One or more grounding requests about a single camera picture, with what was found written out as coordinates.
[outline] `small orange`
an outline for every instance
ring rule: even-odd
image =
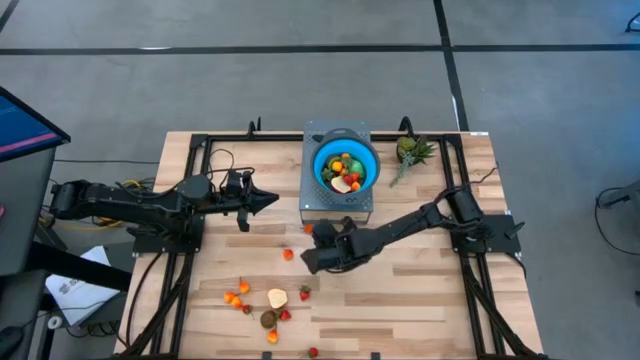
[[[342,163],[340,161],[334,161],[333,165],[331,165],[331,170],[339,173],[340,171],[342,171]]]
[[[284,249],[284,251],[282,252],[282,257],[287,261],[293,259],[293,250]]]
[[[272,344],[275,344],[278,342],[278,331],[276,329],[273,329],[269,331],[269,333],[267,333],[267,341]]]
[[[233,301],[233,299],[236,298],[236,294],[232,293],[231,291],[227,291],[226,293],[224,293],[224,302],[226,302],[227,304],[231,303],[231,301]]]
[[[249,286],[248,282],[240,280],[238,283],[238,289],[240,290],[240,293],[246,294],[251,290],[251,286]]]
[[[240,300],[239,297],[234,297],[233,300],[231,300],[231,306],[233,306],[236,309],[242,309],[242,300]]]

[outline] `green plant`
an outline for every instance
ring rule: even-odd
[[[418,140],[403,136],[398,139],[398,154],[404,158],[405,154],[411,154],[414,157],[414,165],[417,162],[425,163],[424,159],[433,156],[433,145],[429,144],[425,136],[420,136]]]
[[[414,162],[415,158],[413,155],[405,152],[405,154],[402,155],[402,162],[400,163],[400,166],[398,166],[398,173],[396,174],[396,177],[393,178],[393,181],[391,181],[391,184],[389,184],[389,187],[394,187],[398,181],[406,175],[407,169],[409,169],[409,166],[413,165]]]

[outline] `strawberry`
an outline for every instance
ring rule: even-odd
[[[267,334],[267,341],[272,344],[278,342],[278,331],[276,329],[269,331],[269,333]]]
[[[318,357],[318,349],[314,348],[314,347],[310,347],[309,351],[307,351],[307,355],[309,355],[309,357],[311,359],[317,358]]]
[[[300,287],[300,300],[305,301],[311,297],[311,288],[307,285]]]
[[[248,282],[242,281],[242,278],[240,278],[240,282],[238,283],[238,289],[240,290],[240,293],[246,294],[249,292],[249,290],[251,290],[251,286],[249,286]]]
[[[227,291],[224,293],[224,302],[226,302],[227,304],[231,303],[231,301],[233,301],[233,299],[235,299],[236,294],[232,293],[231,291]]]
[[[289,320],[289,319],[291,319],[291,313],[289,313],[288,310],[282,310],[282,312],[280,313],[279,318],[282,321]]]
[[[282,257],[287,261],[293,259],[293,250],[284,249],[284,251],[282,252]]]

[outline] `concrete floor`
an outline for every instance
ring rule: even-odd
[[[0,1],[6,6],[8,0]],[[454,45],[626,44],[637,1],[445,0]],[[431,0],[20,0],[0,48],[439,44]],[[640,258],[615,252],[595,195],[640,179],[640,52],[456,53],[469,127],[489,131],[521,232],[545,352],[637,359]],[[170,130],[269,130],[309,119],[455,130],[442,53],[0,56],[2,86],[69,132],[68,159],[157,161]],[[112,183],[155,166],[61,164],[57,181]],[[633,212],[605,232],[640,251]],[[127,242],[122,230],[60,230],[71,247]],[[52,358],[105,357],[114,338],[56,333]]]

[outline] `wooden table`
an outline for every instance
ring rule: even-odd
[[[190,137],[190,132],[168,133],[156,191],[182,180]],[[479,180],[496,165],[489,136],[462,133],[462,139],[469,176]],[[445,188],[439,150],[426,166],[412,167],[405,179],[389,188],[398,164],[395,144],[374,146],[382,169],[374,186],[375,211],[368,226],[412,212]],[[273,352],[274,358],[301,358],[311,346],[319,349],[322,358],[369,358],[371,352],[380,352],[387,359],[475,358],[460,264],[447,231],[423,231],[398,241],[346,274],[310,275],[298,257],[313,246],[298,211],[301,143],[215,143],[214,149],[220,148],[235,154],[236,167],[255,167],[256,186],[280,194],[280,200],[250,218],[249,233],[238,231],[235,214],[206,217],[202,249],[193,265],[180,358],[259,358],[263,351]],[[449,150],[457,173],[453,149]],[[228,167],[229,162],[224,152],[212,159],[213,168]],[[221,176],[214,178],[216,184],[220,180]],[[507,209],[497,171],[474,185],[473,191],[486,213]],[[294,250],[293,261],[283,260],[283,248]],[[147,254],[136,262],[121,336],[133,291],[152,258]],[[163,255],[155,264],[143,285],[134,312],[133,337],[156,311],[166,258]],[[487,258],[499,310],[524,343],[541,352],[522,269],[506,255],[489,254]],[[225,291],[237,289],[239,277],[251,284],[243,302],[255,307],[255,320],[223,301]],[[302,284],[312,288],[311,299],[305,302],[297,292]],[[260,314],[268,309],[266,292],[274,287],[288,292],[287,308],[292,314],[291,320],[278,326],[276,345],[267,343],[267,330],[259,322]],[[488,319],[478,307],[487,351],[492,352]],[[165,324],[163,352],[169,348],[173,316],[170,313]],[[115,350],[122,351],[122,346],[118,343]]]

